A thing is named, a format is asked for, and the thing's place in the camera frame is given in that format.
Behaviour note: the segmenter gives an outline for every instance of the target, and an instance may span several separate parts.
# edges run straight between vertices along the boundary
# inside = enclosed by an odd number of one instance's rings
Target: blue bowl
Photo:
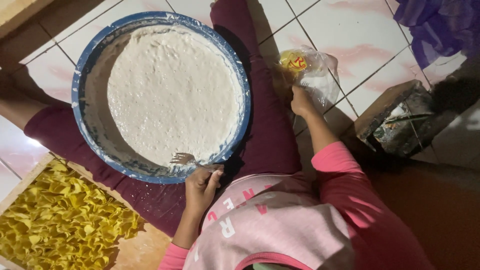
[[[84,110],[87,106],[85,101],[85,82],[103,49],[111,44],[117,37],[140,27],[173,24],[183,25],[210,40],[225,54],[237,74],[243,92],[243,108],[240,109],[240,112],[243,113],[240,113],[240,121],[235,130],[234,139],[223,147],[218,155],[213,157],[211,163],[219,163],[227,160],[242,140],[245,130],[247,129],[250,117],[250,88],[245,70],[232,47],[217,32],[201,22],[181,14],[170,12],[142,12],[119,19],[105,27],[90,41],[78,60],[72,81],[73,112],[80,132],[90,148],[103,161],[117,171],[132,178],[155,184],[176,184],[184,182],[185,178],[193,169],[168,172],[165,167],[158,165],[157,167],[152,167],[151,164],[146,164],[139,160],[121,160],[115,156],[115,154],[108,153],[105,146],[98,140],[99,135],[97,129],[94,126],[89,126],[88,122],[85,121]]]

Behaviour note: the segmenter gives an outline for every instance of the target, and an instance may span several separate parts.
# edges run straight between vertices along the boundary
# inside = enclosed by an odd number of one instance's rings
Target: flour mixture
[[[233,68],[210,41],[183,26],[148,26],[117,38],[86,86],[96,89],[89,103],[99,103],[107,88],[123,140],[161,166],[171,166],[177,152],[210,161],[239,121],[241,88]]]

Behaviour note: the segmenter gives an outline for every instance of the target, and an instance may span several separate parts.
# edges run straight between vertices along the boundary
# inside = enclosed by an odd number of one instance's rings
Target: hand
[[[306,118],[312,113],[317,113],[313,106],[312,98],[303,88],[292,86],[293,100],[291,102],[292,111],[303,118]]]
[[[185,212],[189,215],[201,217],[212,204],[215,190],[220,187],[218,181],[223,174],[223,165],[210,165],[209,168],[216,171],[211,173],[198,168],[185,179],[187,200]]]

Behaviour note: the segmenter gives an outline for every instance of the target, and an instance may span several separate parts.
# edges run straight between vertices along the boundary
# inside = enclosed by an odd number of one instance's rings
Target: leg
[[[249,77],[252,114],[236,153],[226,162],[234,179],[254,173],[301,171],[300,154],[286,109],[275,94],[272,76],[260,55],[246,0],[219,0],[210,17],[214,29],[233,47]]]
[[[84,166],[93,179],[116,190],[148,222],[173,236],[185,208],[184,184],[149,184],[104,163],[88,146],[65,106],[49,106],[0,85],[0,114],[56,154]]]

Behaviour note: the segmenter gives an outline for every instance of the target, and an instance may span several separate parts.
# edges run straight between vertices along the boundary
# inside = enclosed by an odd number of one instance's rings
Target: yellow chips
[[[114,242],[136,236],[143,220],[53,160],[0,216],[0,254],[34,270],[108,265]]]

